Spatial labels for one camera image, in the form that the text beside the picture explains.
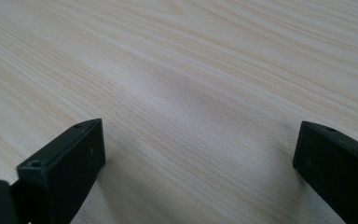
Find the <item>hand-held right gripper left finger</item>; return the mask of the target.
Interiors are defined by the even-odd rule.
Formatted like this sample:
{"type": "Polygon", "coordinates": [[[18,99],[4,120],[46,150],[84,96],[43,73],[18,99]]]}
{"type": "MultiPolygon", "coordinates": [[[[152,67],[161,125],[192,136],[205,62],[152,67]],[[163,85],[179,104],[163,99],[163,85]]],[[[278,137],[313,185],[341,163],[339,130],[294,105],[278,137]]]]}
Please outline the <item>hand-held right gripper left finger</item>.
{"type": "Polygon", "coordinates": [[[103,122],[78,123],[17,166],[21,224],[70,224],[105,165],[103,122]]]}

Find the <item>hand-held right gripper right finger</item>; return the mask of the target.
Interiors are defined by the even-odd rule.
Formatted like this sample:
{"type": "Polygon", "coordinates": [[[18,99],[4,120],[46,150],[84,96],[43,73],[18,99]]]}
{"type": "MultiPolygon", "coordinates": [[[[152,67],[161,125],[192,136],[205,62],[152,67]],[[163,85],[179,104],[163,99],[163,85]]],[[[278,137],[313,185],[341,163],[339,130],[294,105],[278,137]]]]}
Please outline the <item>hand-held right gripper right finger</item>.
{"type": "Polygon", "coordinates": [[[347,224],[358,224],[358,141],[304,121],[293,167],[347,224]]]}

